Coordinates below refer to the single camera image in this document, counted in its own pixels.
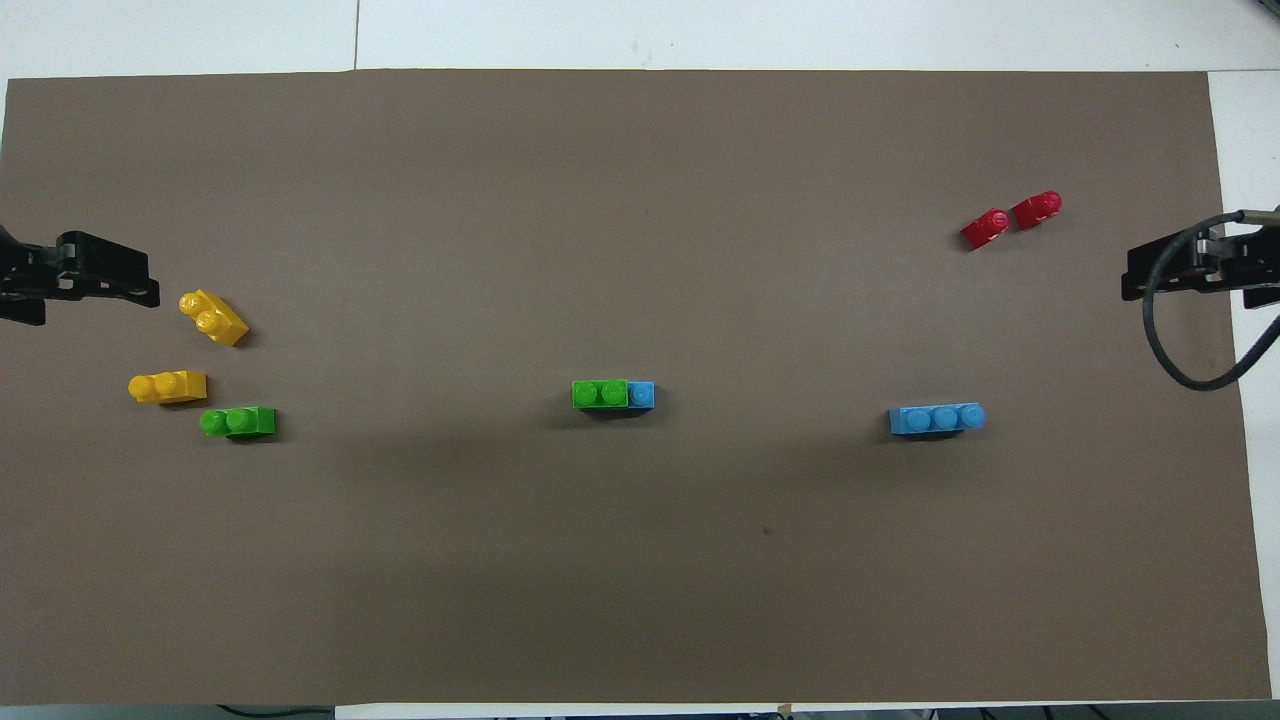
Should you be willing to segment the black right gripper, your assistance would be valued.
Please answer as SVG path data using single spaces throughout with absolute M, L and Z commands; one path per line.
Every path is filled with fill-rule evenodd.
M 1130 249 L 1121 275 L 1124 301 L 1142 299 L 1158 256 L 1179 233 L 1167 234 Z M 1244 240 L 1210 240 L 1210 260 L 1192 241 L 1166 263 L 1156 283 L 1156 293 L 1197 290 L 1210 274 L 1210 292 L 1238 288 L 1239 265 L 1245 260 L 1249 283 L 1242 291 L 1244 309 L 1261 309 L 1279 302 L 1279 233 L 1256 232 Z

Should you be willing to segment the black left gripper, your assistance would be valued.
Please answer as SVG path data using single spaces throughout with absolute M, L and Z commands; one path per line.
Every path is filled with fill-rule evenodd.
M 26 243 L 1 225 L 3 320 L 44 325 L 45 300 L 88 297 L 156 307 L 160 286 L 148 255 L 83 231 L 60 234 L 54 246 Z

